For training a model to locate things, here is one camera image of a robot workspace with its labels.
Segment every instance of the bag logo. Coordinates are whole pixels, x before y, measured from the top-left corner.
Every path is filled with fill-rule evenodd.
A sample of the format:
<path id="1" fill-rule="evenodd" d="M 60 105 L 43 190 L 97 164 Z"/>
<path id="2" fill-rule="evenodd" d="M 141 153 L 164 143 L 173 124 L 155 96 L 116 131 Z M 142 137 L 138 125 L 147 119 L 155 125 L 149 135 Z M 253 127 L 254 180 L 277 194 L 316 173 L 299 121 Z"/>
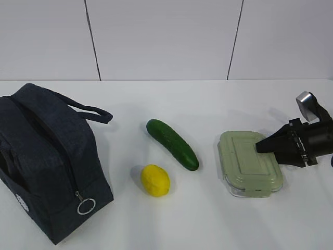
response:
<path id="1" fill-rule="evenodd" d="M 28 207 L 27 204 L 24 202 L 24 200 L 21 198 L 21 196 L 19 196 L 18 194 L 16 194 L 16 199 L 19 201 L 19 203 L 20 203 L 21 206 L 25 209 L 25 211 L 29 212 L 29 207 Z"/>

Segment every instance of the food container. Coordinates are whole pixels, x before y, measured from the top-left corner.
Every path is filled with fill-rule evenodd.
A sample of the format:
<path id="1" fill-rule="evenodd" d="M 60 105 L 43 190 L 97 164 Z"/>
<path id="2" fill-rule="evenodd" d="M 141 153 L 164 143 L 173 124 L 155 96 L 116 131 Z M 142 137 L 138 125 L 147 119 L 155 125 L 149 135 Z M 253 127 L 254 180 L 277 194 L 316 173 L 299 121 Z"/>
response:
<path id="1" fill-rule="evenodd" d="M 260 154 L 255 144 L 265 136 L 256 132 L 228 131 L 218 144 L 223 179 L 237 197 L 268 197 L 279 191 L 283 176 L 273 153 Z"/>

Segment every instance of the panel seam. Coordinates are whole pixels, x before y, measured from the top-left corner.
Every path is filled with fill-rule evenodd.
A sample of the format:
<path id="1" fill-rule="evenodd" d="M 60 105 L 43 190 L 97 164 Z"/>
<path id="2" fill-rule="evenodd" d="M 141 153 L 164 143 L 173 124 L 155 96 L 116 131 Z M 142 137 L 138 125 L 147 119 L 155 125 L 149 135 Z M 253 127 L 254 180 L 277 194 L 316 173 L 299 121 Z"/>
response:
<path id="1" fill-rule="evenodd" d="M 238 35 L 238 29 L 239 29 L 239 24 L 240 24 L 240 19 L 241 19 L 241 13 L 243 11 L 243 5 L 244 5 L 244 0 L 242 0 L 242 2 L 241 2 L 239 17 L 238 17 L 238 23 L 237 23 L 237 29 L 236 29 L 236 34 L 235 34 L 235 40 L 234 40 L 234 46 L 233 46 L 233 51 L 231 53 L 230 64 L 229 64 L 229 68 L 228 68 L 227 80 L 229 80 L 229 74 L 230 74 L 231 64 L 233 62 L 234 51 L 235 51 L 235 46 L 236 46 L 236 40 L 237 40 L 237 35 Z"/>
<path id="2" fill-rule="evenodd" d="M 89 18 L 87 1 L 86 0 L 84 0 L 84 6 L 85 6 L 85 14 L 86 14 L 86 17 L 87 17 L 87 22 L 88 22 L 88 27 L 89 27 L 89 32 L 90 32 L 90 38 L 91 38 L 92 44 L 93 44 L 93 50 L 94 50 L 94 56 L 95 56 L 95 62 L 96 62 L 96 67 L 97 67 L 98 78 L 101 81 L 100 71 L 99 71 L 99 65 L 98 65 L 98 59 L 97 59 L 97 54 L 96 54 L 96 48 L 95 48 L 95 43 L 94 43 L 94 37 L 93 37 L 93 32 L 92 32 L 92 26 L 91 26 L 91 23 L 90 23 L 90 18 Z"/>

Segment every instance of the metal ring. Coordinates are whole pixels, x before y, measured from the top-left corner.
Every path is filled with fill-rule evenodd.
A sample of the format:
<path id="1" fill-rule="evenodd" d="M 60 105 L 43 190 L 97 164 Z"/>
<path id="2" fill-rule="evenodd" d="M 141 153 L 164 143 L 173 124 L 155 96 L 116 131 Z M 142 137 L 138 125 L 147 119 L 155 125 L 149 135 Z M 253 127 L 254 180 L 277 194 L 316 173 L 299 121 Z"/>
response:
<path id="1" fill-rule="evenodd" d="M 83 213 L 80 212 L 80 206 L 81 206 L 83 203 L 87 202 L 87 201 L 92 201 L 92 202 L 94 203 L 94 205 L 93 205 L 93 206 L 91 207 L 91 209 L 89 209 L 87 212 L 83 212 Z M 86 215 L 86 214 L 89 214 L 92 210 L 94 210 L 95 206 L 96 206 L 96 201 L 95 201 L 94 199 L 92 199 L 92 198 L 84 199 L 84 200 L 81 201 L 80 204 L 78 205 L 78 214 L 79 214 L 79 215 Z"/>

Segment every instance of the white wall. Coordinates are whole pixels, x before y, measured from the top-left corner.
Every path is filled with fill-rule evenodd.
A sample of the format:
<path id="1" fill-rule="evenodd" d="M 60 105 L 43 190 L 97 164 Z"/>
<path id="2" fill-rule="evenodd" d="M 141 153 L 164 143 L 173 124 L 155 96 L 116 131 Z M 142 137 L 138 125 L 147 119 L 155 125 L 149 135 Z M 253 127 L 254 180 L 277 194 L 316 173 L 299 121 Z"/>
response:
<path id="1" fill-rule="evenodd" d="M 245 0 L 229 79 L 333 79 L 332 0 Z"/>
<path id="2" fill-rule="evenodd" d="M 102 80 L 227 79 L 242 0 L 87 0 Z M 333 0 L 245 0 L 229 79 L 333 79 Z M 0 1 L 0 80 L 97 80 L 84 0 Z"/>
<path id="3" fill-rule="evenodd" d="M 226 79 L 241 0 L 89 0 L 103 80 Z"/>
<path id="4" fill-rule="evenodd" d="M 83 0 L 1 0 L 1 80 L 97 80 Z"/>

